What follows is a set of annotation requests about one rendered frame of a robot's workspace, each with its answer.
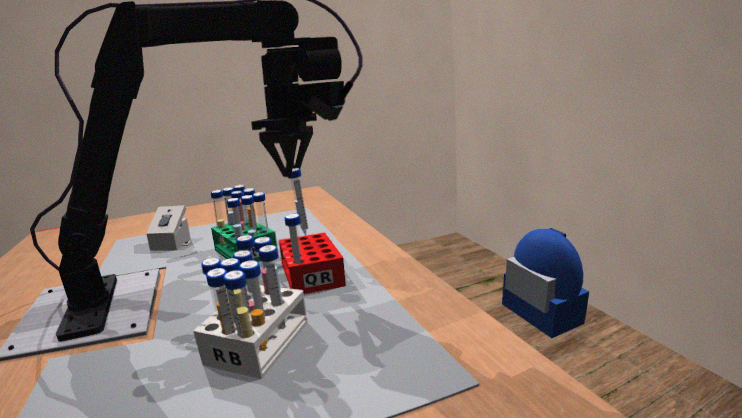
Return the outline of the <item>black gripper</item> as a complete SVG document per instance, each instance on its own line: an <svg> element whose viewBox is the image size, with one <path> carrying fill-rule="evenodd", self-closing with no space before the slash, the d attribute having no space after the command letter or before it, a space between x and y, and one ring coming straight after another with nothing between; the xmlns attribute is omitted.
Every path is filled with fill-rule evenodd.
<svg viewBox="0 0 742 418"><path fill-rule="evenodd" d="M285 119L273 119L270 88L293 86L299 83L280 83L271 84L264 87L267 118L252 121L252 130L265 128L266 131L259 132L259 138L268 153L274 159L283 177L291 177L292 169L301 168L302 161L310 140L313 135L313 126L307 126L308 121L317 121L316 113ZM259 122L258 122L259 121ZM271 125L267 125L271 123ZM298 134L295 134L298 133ZM291 135L292 134L292 135ZM300 139L300 146L297 154L296 163L294 164L297 141ZM273 143L279 143L286 160L284 166L279 153Z"/></svg>

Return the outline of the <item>grey bench mat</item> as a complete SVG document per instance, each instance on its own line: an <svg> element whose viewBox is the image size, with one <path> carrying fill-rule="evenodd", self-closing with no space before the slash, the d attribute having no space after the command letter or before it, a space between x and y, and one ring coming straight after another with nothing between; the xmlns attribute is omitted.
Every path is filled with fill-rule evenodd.
<svg viewBox="0 0 742 418"><path fill-rule="evenodd" d="M201 263L211 227L150 251L116 240L101 276L165 269L153 340L49 358L18 418L393 418L480 383L305 208L346 286L304 294L308 323L260 379L204 366L193 330L215 313Z"/></svg>

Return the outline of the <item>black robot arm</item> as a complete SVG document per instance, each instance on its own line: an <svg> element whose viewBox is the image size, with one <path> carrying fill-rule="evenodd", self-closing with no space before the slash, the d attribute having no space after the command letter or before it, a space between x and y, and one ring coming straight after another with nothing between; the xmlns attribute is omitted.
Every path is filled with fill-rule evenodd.
<svg viewBox="0 0 742 418"><path fill-rule="evenodd" d="M304 82L338 79L337 39L295 38L298 22L295 7L282 0L170 7L130 1L116 7L95 63L88 120L61 220L59 274L68 308L58 341L99 334L105 327L117 278L110 274L101 280L94 257L105 236L108 197L133 95L136 99L144 77L142 47L228 40L262 42L262 48L298 45L267 49L268 55L261 56L264 85L293 84L298 76ZM315 112L336 120L345 103L344 81L274 87L270 96L273 119Z"/></svg>

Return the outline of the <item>green tube rack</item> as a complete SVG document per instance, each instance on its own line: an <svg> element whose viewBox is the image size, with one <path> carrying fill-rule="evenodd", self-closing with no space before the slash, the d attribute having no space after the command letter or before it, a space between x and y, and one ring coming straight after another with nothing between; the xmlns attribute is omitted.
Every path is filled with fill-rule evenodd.
<svg viewBox="0 0 742 418"><path fill-rule="evenodd" d="M243 230L243 235L244 236L245 235L248 235L248 234L246 234L247 233L246 222L245 222L245 229L246 230ZM233 258L233 254L235 252L240 251L240 250L237 249L237 244L236 244L236 240L235 240L235 234L234 234L233 225L229 226L228 223L227 223L227 224L225 224L225 227L224 228L220 228L220 229L218 229L217 226L216 227L212 227L211 228L211 231L212 231L212 236L213 236L213 242L214 242L215 251L217 251L219 254L221 254L224 258L226 258L226 259ZM272 245L277 246L275 231L273 231L273 230L271 230L271 229L268 228L268 232L267 233L260 234L260 232L259 232L259 225L257 223L257 235L254 236L253 238L255 240L255 239L260 238L260 237L270 237L271 240L272 240ZM222 240L224 240L226 242L226 244L225 245L222 245L222 243L220 243L220 241L219 241L219 238L221 238ZM258 252L255 251L254 247L252 249L253 249L254 260L257 261L257 262L259 262Z"/></svg>

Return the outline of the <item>red tube rack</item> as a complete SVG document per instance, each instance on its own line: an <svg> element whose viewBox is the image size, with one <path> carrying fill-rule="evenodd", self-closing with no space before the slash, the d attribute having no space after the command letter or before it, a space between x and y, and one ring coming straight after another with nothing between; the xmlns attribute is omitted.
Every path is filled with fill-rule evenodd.
<svg viewBox="0 0 742 418"><path fill-rule="evenodd" d="M300 237L304 260L301 264L293 263L292 249L288 248L291 247L290 238L279 240L282 266L290 289L308 294L346 286L343 256L326 233Z"/></svg>

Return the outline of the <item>white test tube rack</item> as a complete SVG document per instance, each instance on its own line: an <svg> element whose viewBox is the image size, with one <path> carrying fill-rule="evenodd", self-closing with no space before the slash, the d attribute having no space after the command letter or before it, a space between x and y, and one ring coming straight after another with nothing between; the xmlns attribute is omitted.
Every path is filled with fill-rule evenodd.
<svg viewBox="0 0 742 418"><path fill-rule="evenodd" d="M281 288L284 304L273 307L260 287L265 324L252 326L252 337L239 337L236 326L235 333L223 334L215 313L193 330L204 366L262 379L308 323L303 290ZM285 317L285 328L279 329ZM259 346L267 337L267 348L261 351Z"/></svg>

